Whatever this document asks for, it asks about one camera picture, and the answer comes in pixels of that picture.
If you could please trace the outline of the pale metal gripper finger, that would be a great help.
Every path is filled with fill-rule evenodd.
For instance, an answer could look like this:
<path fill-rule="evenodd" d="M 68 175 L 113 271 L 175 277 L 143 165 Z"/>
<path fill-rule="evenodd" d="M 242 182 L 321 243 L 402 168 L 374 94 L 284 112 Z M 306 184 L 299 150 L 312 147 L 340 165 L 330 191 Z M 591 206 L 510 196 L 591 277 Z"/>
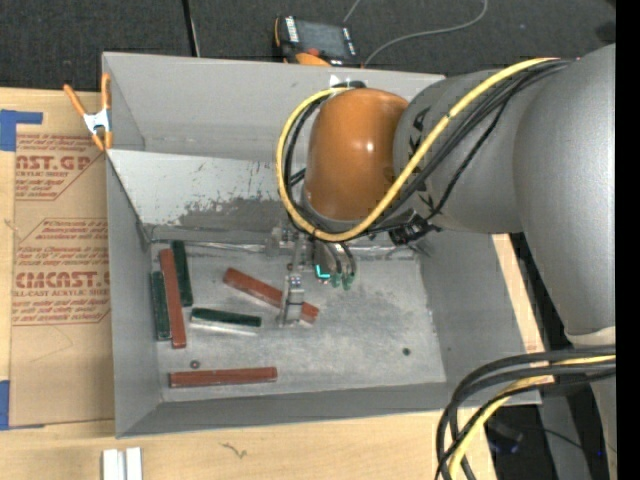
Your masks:
<path fill-rule="evenodd" d="M 268 258 L 290 256 L 300 251 L 300 232 L 289 226 L 276 226 L 265 242 L 265 254 Z"/>
<path fill-rule="evenodd" d="M 302 286 L 302 276 L 289 273 L 285 277 L 282 289 L 280 311 L 277 322 L 280 326 L 287 326 L 298 322 L 302 315 L 305 290 Z"/>

